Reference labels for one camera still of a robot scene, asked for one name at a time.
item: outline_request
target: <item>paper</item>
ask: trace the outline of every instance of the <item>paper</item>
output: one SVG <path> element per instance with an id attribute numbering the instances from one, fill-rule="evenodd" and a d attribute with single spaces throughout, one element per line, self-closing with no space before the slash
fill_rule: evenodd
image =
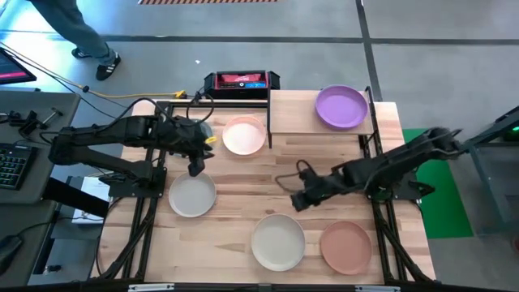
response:
<path id="1" fill-rule="evenodd" d="M 99 178 L 84 178 L 83 185 L 81 186 L 81 191 L 86 192 L 89 195 L 93 195 L 101 200 L 109 201 L 108 192 L 110 190 L 110 186 L 104 184 L 99 180 Z M 86 213 L 83 210 L 76 209 L 74 211 L 73 218 L 78 218 L 72 220 L 72 223 L 75 224 L 102 224 L 103 218 Z"/>

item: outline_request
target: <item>person's leg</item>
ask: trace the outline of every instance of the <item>person's leg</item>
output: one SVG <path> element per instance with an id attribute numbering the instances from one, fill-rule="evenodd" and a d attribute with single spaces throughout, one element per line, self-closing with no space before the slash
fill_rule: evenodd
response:
<path id="1" fill-rule="evenodd" d="M 106 79 L 113 73 L 120 57 L 84 22 L 76 0 L 32 0 L 32 4 L 57 33 L 77 45 L 82 54 L 73 51 L 75 57 L 92 55 L 99 61 L 98 79 Z"/>

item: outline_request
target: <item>concrete floor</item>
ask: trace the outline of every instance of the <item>concrete floor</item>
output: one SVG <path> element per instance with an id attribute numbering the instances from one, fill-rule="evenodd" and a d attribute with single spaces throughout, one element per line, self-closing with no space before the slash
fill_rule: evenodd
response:
<path id="1" fill-rule="evenodd" d="M 371 41 L 362 39 L 366 33 L 362 34 L 365 31 L 359 25 L 362 21 L 355 0 L 182 6 L 137 6 L 137 0 L 78 3 L 87 22 L 107 36 L 109 45 L 122 55 L 122 65 L 105 82 L 95 81 L 97 65 L 93 61 L 78 61 L 69 55 L 72 44 L 50 40 L 54 37 L 52 28 L 29 2 L 11 0 L 0 17 L 3 41 L 67 78 L 113 94 L 180 89 L 193 92 L 211 71 L 258 68 L 278 73 L 284 89 L 319 89 L 328 84 L 360 89 L 375 87 L 377 84 L 372 83 L 378 80 L 382 99 L 397 103 L 403 127 L 463 128 L 462 139 L 478 133 L 517 105 L 514 89 L 519 83 L 519 2 L 514 0 L 364 0 L 371 38 L 436 39 L 444 44 L 430 45 L 425 40 L 421 45 L 373 45 L 372 55 L 365 53 L 362 41 Z M 181 41 L 175 37 L 276 38 L 270 42 L 243 39 L 227 43 L 224 39 L 203 42 L 203 38 Z M 301 39 L 295 42 L 282 37 Z M 468 40 L 468 45 L 449 44 L 456 39 Z M 485 42 L 490 39 L 510 42 Z M 37 82 L 24 86 L 66 91 L 49 77 L 39 72 L 36 75 Z M 95 97 L 84 98 L 112 115 L 121 111 Z M 127 105 L 131 101 L 121 102 Z M 73 124 L 89 126 L 109 120 L 82 103 Z M 121 152 L 121 147 L 113 145 L 99 149 L 114 155 Z M 470 158 L 463 157 L 451 167 L 470 223 L 478 232 L 492 220 L 494 210 Z M 54 177 L 94 172 L 81 165 L 57 167 Z M 92 254 L 95 244 L 91 235 L 87 238 L 88 244 L 60 247 Z M 519 256 L 506 234 L 435 239 L 429 244 L 438 280 L 519 290 Z M 52 257 L 59 262 L 62 252 Z M 83 266 L 86 268 L 81 270 L 87 271 L 92 264 L 86 257 L 74 260 L 74 270 Z M 34 277 L 31 283 L 86 276 L 62 273 Z"/>

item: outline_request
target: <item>cable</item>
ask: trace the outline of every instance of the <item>cable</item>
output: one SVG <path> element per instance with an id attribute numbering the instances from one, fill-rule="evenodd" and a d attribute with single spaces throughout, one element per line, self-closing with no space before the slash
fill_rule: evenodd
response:
<path id="1" fill-rule="evenodd" d="M 21 62 L 24 62 L 25 64 L 27 64 L 27 65 L 29 65 L 29 66 L 31 66 L 31 67 L 33 67 L 33 68 L 35 68 L 35 69 L 37 69 L 37 70 L 43 72 L 43 73 L 46 73 L 50 78 L 52 78 L 52 79 L 54 79 L 56 82 L 60 83 L 64 88 L 68 89 L 70 92 L 72 92 L 72 93 L 74 93 L 74 94 L 78 94 L 77 92 L 75 92 L 74 90 L 72 90 L 72 88 L 70 88 L 70 87 L 68 87 L 66 84 L 64 84 L 60 79 L 56 78 L 56 76 L 52 76 L 52 75 L 49 74 L 48 72 L 45 72 L 45 71 L 43 71 L 42 69 L 40 69 L 40 68 L 38 68 L 38 67 L 36 67 L 36 66 L 34 66 L 34 65 L 32 65 L 32 64 L 29 64 L 28 62 L 25 62 L 23 59 L 18 58 L 18 57 L 15 56 L 15 55 L 13 55 L 12 57 L 16 58 L 17 60 L 19 60 L 19 61 L 21 61 Z M 107 114 L 107 113 L 105 113 L 104 111 L 98 109 L 96 106 L 94 106 L 93 104 L 91 104 L 90 102 L 88 102 L 88 101 L 87 101 L 86 99 L 84 99 L 82 96 L 79 96 L 79 98 L 80 98 L 82 101 L 86 102 L 88 105 L 90 105 L 93 109 L 95 109 L 95 110 L 98 111 L 99 113 L 104 114 L 105 116 L 110 117 L 110 118 L 115 118 L 113 115 L 111 115 L 111 114 Z M 104 97 L 100 97 L 100 98 L 102 98 L 102 99 L 104 99 L 104 100 L 106 100 L 106 101 L 112 102 L 112 103 L 114 103 L 115 105 L 119 105 L 119 106 L 121 106 L 121 107 L 123 107 L 123 108 L 126 108 L 126 106 L 121 105 L 120 103 L 117 103 L 117 102 L 115 102 L 115 101 L 111 101 L 110 99 L 107 99 L 107 98 L 104 98 Z"/>
<path id="2" fill-rule="evenodd" d="M 15 141 L 13 143 L 13 145 L 18 145 L 20 142 L 29 142 L 29 143 L 36 143 L 36 144 L 41 144 L 41 145 L 49 146 L 48 144 L 45 144 L 45 143 L 42 143 L 42 142 L 37 142 L 37 141 L 32 141 L 30 139 L 21 139 L 21 140 Z"/>
<path id="3" fill-rule="evenodd" d="M 55 135 L 57 135 L 57 134 L 59 134 L 59 132 L 56 132 L 56 131 L 41 131 L 41 132 L 38 134 L 38 135 L 40 136 L 40 138 L 41 138 L 42 140 L 44 140 L 47 144 L 52 145 L 52 142 L 50 142 L 49 140 L 47 140 L 47 139 L 43 136 L 43 135 L 45 135 L 45 134 L 55 134 Z"/>
<path id="4" fill-rule="evenodd" d="M 1 41 L 0 41 L 0 45 L 8 53 L 16 55 L 17 57 L 24 58 L 24 59 L 28 60 L 29 62 L 32 62 L 33 64 L 36 64 L 36 65 L 32 65 L 31 64 L 31 66 L 39 66 L 42 70 L 46 71 L 46 74 L 53 75 L 57 79 L 60 79 L 61 81 L 65 82 L 65 83 L 67 83 L 67 84 L 69 84 L 71 86 L 77 87 L 77 88 L 81 89 L 83 92 L 90 92 L 91 94 L 93 94 L 93 95 L 95 95 L 97 97 L 101 97 L 101 98 L 175 97 L 175 92 L 167 92 L 167 93 L 137 93 L 137 94 L 128 94 L 128 95 L 108 95 L 108 94 L 104 94 L 104 93 L 100 93 L 100 92 L 95 92 L 95 91 L 89 90 L 89 86 L 83 86 L 81 84 L 77 84 L 77 83 L 75 83 L 75 82 L 73 82 L 71 80 L 68 80 L 68 79 L 64 78 L 63 76 L 61 76 L 59 74 L 56 74 L 55 72 L 47 69 L 46 67 L 43 67 L 38 62 L 36 62 L 36 61 L 30 59 L 29 57 L 21 54 L 20 52 L 16 51 L 15 49 L 12 49 L 9 45 L 6 45 L 5 43 L 3 43 Z"/>
<path id="5" fill-rule="evenodd" d="M 205 118 L 202 118 L 201 120 L 195 122 L 195 125 L 198 125 L 198 124 L 201 124 L 202 122 L 205 122 L 207 121 L 207 119 L 209 117 L 211 117 L 212 115 L 212 112 L 214 112 L 214 100 L 212 99 L 211 95 L 209 93 L 200 93 L 199 91 L 197 91 L 195 93 L 195 96 L 191 99 L 191 101 L 189 101 L 189 103 L 187 104 L 187 107 L 186 107 L 186 118 L 189 118 L 189 109 L 196 103 L 198 102 L 202 97 L 207 97 L 209 98 L 209 100 L 211 100 L 211 110 L 209 111 L 209 114 L 207 114 L 205 116 Z"/>
<path id="6" fill-rule="evenodd" d="M 106 212 L 106 216 L 108 216 L 108 214 L 110 213 L 110 210 L 115 206 L 116 203 L 118 203 L 120 200 L 122 200 L 122 197 L 120 198 L 116 198 L 112 204 L 110 204 L 110 206 L 108 207 L 108 211 Z M 96 269 L 97 269 L 97 273 L 98 275 L 100 276 L 102 274 L 101 272 L 101 267 L 99 265 L 99 247 L 101 245 L 101 235 L 99 234 L 99 237 L 97 238 L 97 245 L 96 245 Z"/>
<path id="7" fill-rule="evenodd" d="M 59 79 L 57 78 L 54 78 L 53 76 L 50 76 L 52 77 L 54 80 L 56 80 L 58 83 L 60 83 L 61 85 L 63 85 L 63 87 L 65 87 L 66 89 L 68 89 L 70 92 L 74 93 L 74 94 L 78 94 L 77 92 L 75 92 L 74 90 L 72 90 L 71 88 L 69 88 L 68 86 L 66 86 L 62 81 L 60 81 Z M 79 98 L 84 101 L 87 105 L 90 105 L 93 109 L 95 109 L 97 112 L 101 113 L 101 114 L 104 114 L 105 116 L 109 117 L 109 118 L 115 118 L 113 115 L 111 114 L 107 114 L 105 113 L 104 111 L 98 109 L 95 105 L 91 104 L 90 102 L 88 102 L 86 99 L 84 99 L 82 96 L 79 96 Z"/>
<path id="8" fill-rule="evenodd" d="M 131 109 L 131 108 L 132 108 L 132 107 L 133 107 L 137 102 L 140 102 L 140 101 L 142 101 L 142 100 L 146 100 L 146 101 L 149 101 L 149 102 L 153 103 L 153 104 L 155 105 L 155 107 L 156 107 L 157 109 L 159 109 L 160 112 L 161 112 L 162 114 L 164 114 L 164 115 L 165 115 L 165 116 L 166 116 L 166 117 L 167 117 L 171 122 L 175 122 L 175 121 L 173 120 L 173 118 L 171 118 L 171 117 L 170 117 L 170 116 L 169 116 L 169 115 L 168 115 L 168 114 L 167 114 L 167 113 L 166 113 L 166 112 L 165 112 L 165 111 L 164 111 L 160 106 L 158 106 L 157 103 L 156 103 L 154 100 L 152 100 L 152 99 L 149 98 L 149 97 L 175 97 L 175 92 L 172 92 L 172 93 L 139 93 L 139 94 L 130 94 L 130 95 L 123 95 L 123 96 L 110 96 L 110 95 L 107 95 L 107 94 L 103 94 L 103 93 L 99 93 L 99 92 L 91 91 L 91 90 L 89 90 L 89 87 L 88 87 L 88 86 L 83 86 L 83 85 L 81 85 L 81 84 L 77 84 L 77 83 L 75 83 L 75 82 L 73 82 L 73 81 L 70 81 L 70 80 L 64 78 L 63 76 L 60 76 L 60 75 L 56 74 L 55 72 L 52 72 L 51 70 L 49 70 L 49 69 L 43 67 L 42 65 L 40 65 L 38 62 L 35 62 L 34 60 L 32 60 L 32 59 L 28 58 L 27 56 L 21 54 L 20 52 L 18 52 L 18 51 L 16 51 L 16 50 L 12 49 L 10 46 L 6 45 L 5 43 L 3 43 L 3 42 L 1 42 L 1 41 L 0 41 L 0 45 L 4 47 L 3 49 L 4 49 L 7 53 L 12 54 L 14 58 L 20 60 L 21 62 L 24 62 L 24 63 L 28 64 L 29 66 L 32 66 L 32 67 L 36 68 L 36 69 L 39 70 L 39 71 L 42 71 L 42 72 L 46 73 L 48 76 L 50 76 L 50 77 L 52 77 L 54 80 L 58 81 L 61 85 L 65 86 L 66 88 L 68 88 L 68 87 L 67 87 L 65 84 L 63 84 L 63 82 L 64 82 L 64 83 L 67 83 L 67 84 L 69 84 L 69 85 L 75 86 L 75 87 L 81 89 L 83 92 L 90 92 L 91 94 L 93 94 L 93 95 L 95 95 L 95 96 L 97 96 L 97 97 L 105 98 L 105 99 L 109 99 L 109 98 L 130 98 L 130 97 L 140 97 L 138 100 L 133 101 L 133 102 L 132 102 L 132 103 L 131 103 L 131 104 L 130 104 L 130 105 L 129 105 L 129 106 L 128 106 L 128 107 L 127 107 L 123 112 L 122 112 L 122 114 L 119 115 L 117 118 L 115 118 L 115 119 L 114 119 L 114 120 L 113 120 L 113 121 L 112 121 L 112 122 L 111 122 L 107 127 L 102 128 L 100 131 L 104 131 L 104 130 L 110 128 L 111 126 L 113 126 L 113 125 L 114 125 L 114 124 L 115 124 L 119 119 L 121 119 L 121 118 L 124 116 L 124 114 L 126 114 L 126 113 L 128 112 L 128 110 L 130 110 L 130 109 Z M 32 64 L 29 63 L 29 62 L 27 62 L 27 61 L 25 61 L 25 60 L 23 60 L 23 59 L 21 59 L 20 56 L 21 56 L 22 58 L 25 58 L 25 59 L 27 59 L 28 61 L 32 62 Z M 211 110 L 210 110 L 209 114 L 208 114 L 205 118 L 199 120 L 198 122 L 193 123 L 192 125 L 186 125 L 186 127 L 193 127 L 193 126 L 195 126 L 195 125 L 201 124 L 202 122 L 205 122 L 205 121 L 206 121 L 206 120 L 207 120 L 207 119 L 212 115 L 212 113 L 213 113 L 213 111 L 214 111 L 214 100 L 212 99 L 211 95 L 209 95 L 208 93 L 200 93 L 199 91 L 196 92 L 195 97 L 194 97 L 193 99 L 191 99 L 191 101 L 190 101 L 189 104 L 187 105 L 187 108 L 186 108 L 186 118 L 189 118 L 188 115 L 189 115 L 189 109 L 191 108 L 191 106 L 192 106 L 193 104 L 195 104 L 195 103 L 196 103 L 196 102 L 197 102 L 201 97 L 207 97 L 208 99 L 211 100 L 211 104 L 212 104 Z M 89 105 L 92 106 L 94 109 L 98 110 L 99 112 L 101 112 L 99 109 L 95 108 L 95 107 L 94 107 L 93 105 L 91 105 L 90 103 L 89 103 Z"/>
<path id="9" fill-rule="evenodd" d="M 108 174 L 106 174 L 106 172 L 101 170 L 99 167 L 95 167 L 95 166 L 92 166 L 92 167 L 95 168 L 96 170 L 99 170 L 104 176 L 108 176 Z"/>
<path id="10" fill-rule="evenodd" d="M 23 232 L 25 232 L 27 230 L 31 230 L 32 228 L 36 228 L 38 226 L 43 226 L 43 225 L 50 225 L 50 224 L 53 224 L 57 221 L 64 220 L 64 219 L 71 219 L 71 220 L 85 219 L 85 220 L 90 220 L 90 221 L 103 221 L 104 220 L 104 219 L 91 219 L 91 218 L 86 218 L 86 217 L 61 217 L 61 218 L 56 219 L 56 221 L 42 222 L 42 223 L 37 223 L 35 225 L 30 225 L 29 227 L 22 229 L 22 231 L 20 231 L 16 236 L 19 237 Z"/>
<path id="11" fill-rule="evenodd" d="M 422 145 L 424 145 L 424 144 L 426 144 L 426 143 L 430 143 L 430 142 L 435 141 L 435 140 L 438 140 L 438 139 L 440 139 L 440 138 L 444 138 L 445 136 L 448 136 L 448 135 L 455 136 L 455 135 L 459 134 L 460 132 L 461 132 L 461 130 L 454 130 L 454 131 L 451 131 L 451 132 L 449 132 L 449 133 L 445 133 L 445 134 L 443 134 L 443 135 L 439 135 L 439 136 L 437 136 L 437 137 L 435 137 L 435 138 L 433 138 L 433 139 L 423 141 L 422 143 L 420 143 L 420 144 L 418 144 L 418 145 L 415 145 L 415 146 L 413 146 L 412 148 L 406 149 L 405 151 L 403 151 L 402 153 L 399 153 L 398 155 L 402 155 L 402 154 L 404 154 L 404 153 L 407 153 L 407 152 L 413 151 L 413 150 L 415 150 L 416 148 L 418 148 L 418 147 L 420 147 L 420 146 L 422 146 Z M 369 177 L 369 178 L 367 179 L 367 181 L 366 181 L 366 184 L 364 185 L 364 189 L 363 189 L 363 190 L 365 191 L 365 190 L 367 189 L 367 187 L 368 187 L 369 184 L 371 183 L 371 180 L 373 180 L 373 178 L 374 178 L 377 174 L 379 174 L 379 173 L 382 172 L 383 170 L 386 170 L 386 169 L 389 168 L 389 167 L 391 167 L 391 165 L 386 165 L 386 166 L 383 166 L 382 168 L 378 169 L 377 171 L 371 173 L 371 174 L 370 174 L 370 177 Z"/>
<path id="12" fill-rule="evenodd" d="M 11 52 L 11 51 L 9 51 L 9 50 L 7 50 L 7 49 L 4 49 L 4 50 L 5 50 L 7 53 L 11 54 L 11 57 L 13 57 L 13 58 L 17 59 L 18 61 L 21 61 L 21 62 L 23 62 L 23 63 L 29 65 L 30 67 L 33 67 L 34 69 L 37 69 L 37 70 L 40 71 L 40 72 L 43 72 L 43 73 L 47 74 L 47 76 L 49 76 L 50 78 L 52 78 L 52 79 L 58 81 L 58 82 L 59 82 L 61 85 L 63 85 L 66 89 L 68 89 L 69 91 L 71 91 L 71 92 L 77 94 L 77 92 L 73 91 L 72 89 L 70 89 L 69 87 L 67 87 L 67 86 L 64 84 L 64 82 L 65 82 L 64 80 L 59 79 L 56 75 L 52 75 L 52 74 L 50 73 L 50 71 L 45 71 L 43 68 L 40 68 L 40 67 L 43 67 L 42 65 L 39 65 L 39 64 L 38 64 L 40 67 L 39 67 L 39 66 L 36 66 L 36 65 L 31 64 L 31 63 L 29 63 L 29 62 L 23 60 L 22 58 L 18 57 L 18 56 L 17 56 L 16 54 L 14 54 L 13 52 Z M 106 98 L 106 97 L 99 97 L 99 96 L 96 96 L 96 95 L 94 95 L 94 96 L 95 96 L 95 97 L 98 97 L 98 98 L 100 98 L 100 99 L 103 99 L 103 100 L 105 100 L 105 101 L 108 101 L 108 102 L 110 102 L 110 103 L 113 103 L 113 104 L 115 104 L 115 105 L 118 105 L 118 106 L 120 106 L 120 107 L 122 107 L 122 108 L 126 108 L 125 105 L 121 105 L 120 103 L 118 103 L 118 102 L 116 102 L 116 101 L 112 101 L 112 100 L 110 100 L 109 98 Z"/>
<path id="13" fill-rule="evenodd" d="M 285 186 L 284 186 L 284 185 L 279 181 L 279 179 L 280 179 L 280 178 L 292 178 L 292 177 L 294 177 L 294 176 L 298 176 L 298 175 L 300 175 L 300 174 L 302 173 L 302 170 L 301 170 L 301 168 L 299 167 L 299 164 L 300 164 L 300 163 L 304 163 L 305 165 L 307 165 L 307 168 L 308 168 L 308 169 L 310 169 L 311 171 L 315 172 L 315 171 L 314 171 L 314 168 L 311 167 L 311 165 L 310 165 L 310 163 L 308 163 L 308 161 L 303 160 L 303 159 L 302 159 L 302 160 L 298 160 L 298 161 L 295 163 L 295 167 L 296 167 L 296 169 L 298 170 L 297 173 L 295 173 L 295 174 L 283 174 L 283 175 L 278 175 L 278 176 L 276 176 L 276 177 L 274 178 L 274 182 L 276 182 L 277 185 L 278 185 L 280 188 L 283 189 L 283 191 L 288 191 L 288 192 L 297 192 L 297 191 L 299 191 L 299 190 L 292 190 L 292 189 L 289 189 L 288 187 L 285 187 Z"/>

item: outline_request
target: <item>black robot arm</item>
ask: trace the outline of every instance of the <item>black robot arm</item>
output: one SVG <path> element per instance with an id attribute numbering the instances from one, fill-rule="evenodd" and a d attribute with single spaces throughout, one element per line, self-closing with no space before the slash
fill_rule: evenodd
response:
<path id="1" fill-rule="evenodd" d="M 83 163 L 123 174 L 139 185 L 153 180 L 152 162 L 126 161 L 90 149 L 100 144 L 123 144 L 127 147 L 155 148 L 170 154 L 189 157 L 189 174 L 204 170 L 204 160 L 214 155 L 205 143 L 208 137 L 201 126 L 188 118 L 163 119 L 157 116 L 120 118 L 106 126 L 64 127 L 52 140 L 49 159 L 57 165 Z"/>
<path id="2" fill-rule="evenodd" d="M 328 176 L 319 176 L 309 165 L 304 170 L 298 167 L 304 189 L 292 194 L 292 205 L 299 212 L 312 205 L 318 206 L 337 194 L 364 191 L 371 198 L 389 191 L 405 174 L 426 161 L 457 158 L 461 154 L 461 145 L 454 137 L 459 132 L 431 128 L 409 143 L 377 157 L 336 165 Z"/>

